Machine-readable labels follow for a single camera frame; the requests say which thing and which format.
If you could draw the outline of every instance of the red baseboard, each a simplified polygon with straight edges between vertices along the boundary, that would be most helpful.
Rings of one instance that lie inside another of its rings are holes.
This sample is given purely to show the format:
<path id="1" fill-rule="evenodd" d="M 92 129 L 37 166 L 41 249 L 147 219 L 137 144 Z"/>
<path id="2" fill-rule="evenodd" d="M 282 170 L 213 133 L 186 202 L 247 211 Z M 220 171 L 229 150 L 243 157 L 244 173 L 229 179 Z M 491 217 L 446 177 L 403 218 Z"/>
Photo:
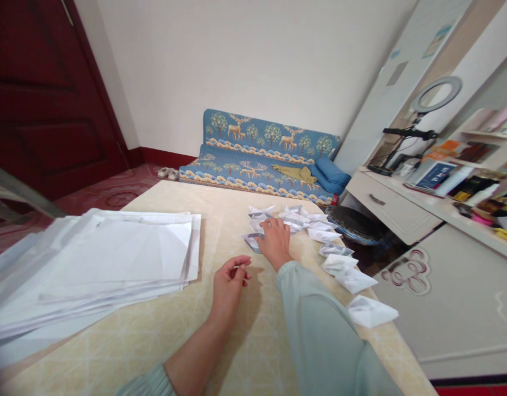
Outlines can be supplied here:
<path id="1" fill-rule="evenodd" d="M 141 158 L 146 163 L 152 163 L 168 168 L 178 169 L 183 165 L 187 165 L 194 161 L 197 157 L 191 157 L 184 154 L 172 153 L 169 151 L 156 150 L 149 147 L 138 147 L 133 150 L 140 150 L 142 153 Z"/>
<path id="2" fill-rule="evenodd" d="M 129 150 L 129 164 L 131 168 L 139 167 L 145 163 L 144 152 L 142 147 L 132 148 Z"/>

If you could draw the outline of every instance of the light green shirt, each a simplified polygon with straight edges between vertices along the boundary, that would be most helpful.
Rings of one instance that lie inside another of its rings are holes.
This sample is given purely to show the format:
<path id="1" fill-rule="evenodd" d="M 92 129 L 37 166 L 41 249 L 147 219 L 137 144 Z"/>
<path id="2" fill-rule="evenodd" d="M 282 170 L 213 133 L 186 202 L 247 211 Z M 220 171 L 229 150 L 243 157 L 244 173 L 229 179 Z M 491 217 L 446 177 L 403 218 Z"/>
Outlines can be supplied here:
<path id="1" fill-rule="evenodd" d="M 401 396 L 349 313 L 312 271 L 297 261 L 277 274 L 302 396 Z M 117 396 L 175 396 L 163 365 L 126 384 Z"/>

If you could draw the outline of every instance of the floor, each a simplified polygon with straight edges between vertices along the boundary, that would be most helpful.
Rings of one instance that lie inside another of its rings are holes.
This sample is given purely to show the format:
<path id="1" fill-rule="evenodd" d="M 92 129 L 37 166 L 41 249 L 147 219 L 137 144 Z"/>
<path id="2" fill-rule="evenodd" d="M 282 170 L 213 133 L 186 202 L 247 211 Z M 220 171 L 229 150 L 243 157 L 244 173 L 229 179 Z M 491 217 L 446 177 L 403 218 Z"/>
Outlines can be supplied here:
<path id="1" fill-rule="evenodd" d="M 93 207 L 120 210 L 161 180 L 157 176 L 160 168 L 143 164 L 60 198 L 55 204 L 75 216 Z M 22 225 L 0 224 L 0 253 L 28 234 L 42 231 L 52 223 L 50 218 L 38 212 L 32 212 L 29 216 L 30 220 Z"/>

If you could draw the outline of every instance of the white shoe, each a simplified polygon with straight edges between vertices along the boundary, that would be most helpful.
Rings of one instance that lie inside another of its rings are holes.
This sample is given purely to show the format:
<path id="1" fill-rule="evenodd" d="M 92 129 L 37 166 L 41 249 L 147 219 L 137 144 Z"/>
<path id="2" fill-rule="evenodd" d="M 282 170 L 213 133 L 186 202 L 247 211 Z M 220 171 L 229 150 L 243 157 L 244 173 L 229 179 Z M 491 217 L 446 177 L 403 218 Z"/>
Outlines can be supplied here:
<path id="1" fill-rule="evenodd" d="M 167 176 L 169 180 L 177 181 L 178 180 L 178 170 L 170 169 L 169 175 Z"/>
<path id="2" fill-rule="evenodd" d="M 172 170 L 173 169 L 170 169 L 170 168 L 162 168 L 158 171 L 158 177 L 161 179 L 165 179 L 170 174 L 170 172 Z"/>

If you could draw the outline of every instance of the wooden door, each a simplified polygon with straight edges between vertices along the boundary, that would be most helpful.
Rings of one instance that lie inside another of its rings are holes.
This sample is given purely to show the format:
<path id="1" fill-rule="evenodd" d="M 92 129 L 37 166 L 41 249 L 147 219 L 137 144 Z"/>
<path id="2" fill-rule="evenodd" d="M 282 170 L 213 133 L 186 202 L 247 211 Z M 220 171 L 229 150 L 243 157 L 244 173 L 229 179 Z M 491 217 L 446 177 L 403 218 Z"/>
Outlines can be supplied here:
<path id="1" fill-rule="evenodd" d="M 49 199 L 127 169 L 76 18 L 61 0 L 0 0 L 0 167 Z"/>

